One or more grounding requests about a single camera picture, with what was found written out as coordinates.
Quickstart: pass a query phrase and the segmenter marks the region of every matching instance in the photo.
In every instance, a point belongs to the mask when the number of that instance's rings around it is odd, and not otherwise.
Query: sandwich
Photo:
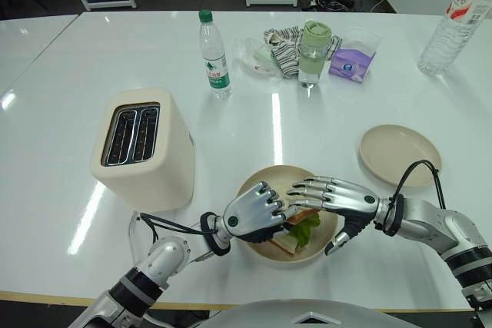
[[[318,227],[321,222],[318,214],[319,210],[307,207],[298,208],[299,212],[287,219],[287,224],[284,225],[289,230],[289,233],[275,236],[270,240],[273,245],[280,247],[290,255],[295,255],[299,249],[309,244],[311,230]]]

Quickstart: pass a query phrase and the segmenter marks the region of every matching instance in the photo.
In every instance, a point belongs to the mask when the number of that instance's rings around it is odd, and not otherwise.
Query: bottle label
[[[490,0],[453,0],[446,13],[462,25],[475,25],[484,19],[489,10]]]
[[[204,62],[210,86],[213,88],[226,88],[229,85],[229,72],[225,55],[215,60],[205,59]]]

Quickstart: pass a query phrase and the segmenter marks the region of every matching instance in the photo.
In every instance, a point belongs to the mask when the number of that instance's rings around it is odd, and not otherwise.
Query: white table
[[[261,38],[266,28],[307,18],[339,35],[363,26],[384,36],[362,84],[323,72],[319,89],[308,95],[295,80],[254,78],[233,62],[235,39]],[[272,164],[344,178],[387,196],[394,188],[367,175],[356,150],[367,129],[393,123],[434,142],[444,162],[447,206],[474,220],[492,244],[492,87],[490,61],[483,58],[492,21],[450,74],[433,79],[416,64],[438,17],[215,12],[214,19],[230,65],[233,94],[226,101],[209,94],[196,12],[85,13],[15,82],[14,103],[0,111],[0,128],[8,133],[0,141],[0,290],[95,298],[131,267],[132,209],[90,175],[88,158],[108,100],[147,86],[172,92],[196,142],[193,201],[164,217],[194,224],[206,210],[220,213],[246,178]],[[431,187],[404,194],[437,203]],[[435,252],[372,226],[343,250],[298,267],[275,266],[233,240],[227,256],[191,265],[170,285],[162,302],[315,298],[381,309],[468,308]],[[60,301],[53,299],[43,301]]]
[[[77,15],[0,21],[0,94],[56,39]]]

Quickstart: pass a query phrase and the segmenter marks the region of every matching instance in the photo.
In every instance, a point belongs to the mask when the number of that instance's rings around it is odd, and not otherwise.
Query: plastic water bottle
[[[231,83],[221,33],[214,25],[211,11],[208,9],[201,10],[198,16],[201,22],[201,56],[204,59],[208,82],[217,98],[226,98],[231,93]]]
[[[453,0],[420,57],[419,69],[429,75],[446,71],[491,6],[492,0]]]

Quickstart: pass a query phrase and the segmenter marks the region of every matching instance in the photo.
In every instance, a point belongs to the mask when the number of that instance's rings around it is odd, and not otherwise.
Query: robotic arm
[[[483,325],[492,327],[492,252],[463,214],[401,195],[394,200],[379,198],[365,187],[331,177],[306,178],[293,187],[288,194],[303,198],[291,201],[283,213],[275,191],[261,182],[233,200],[222,216],[203,214],[194,228],[203,237],[162,237],[145,260],[105,291],[69,328],[139,326],[147,309],[168,288],[169,277],[191,262],[225,255],[232,237],[262,242],[287,233],[281,225],[298,212],[297,205],[345,218],[344,228],[328,244],[326,254],[343,247],[371,221],[389,236],[398,234],[429,245],[451,268]]]
[[[277,198],[268,184],[260,182],[233,200],[223,216],[203,214],[195,227],[197,234],[203,237],[160,238],[145,260],[105,291],[69,328],[138,326],[148,308],[169,287],[168,278],[189,263],[203,261],[214,254],[225,255],[230,250],[232,237],[262,242],[276,233],[287,233],[281,224],[298,210],[289,207],[279,212],[283,204]]]
[[[293,187],[288,194],[304,199],[291,201],[291,206],[326,210],[345,218],[344,228],[325,250],[327,255],[344,246],[373,220],[376,228],[389,236],[397,234],[436,250],[483,323],[492,319],[492,252],[475,224],[463,214],[400,194],[392,203],[365,187],[331,177],[306,178]]]

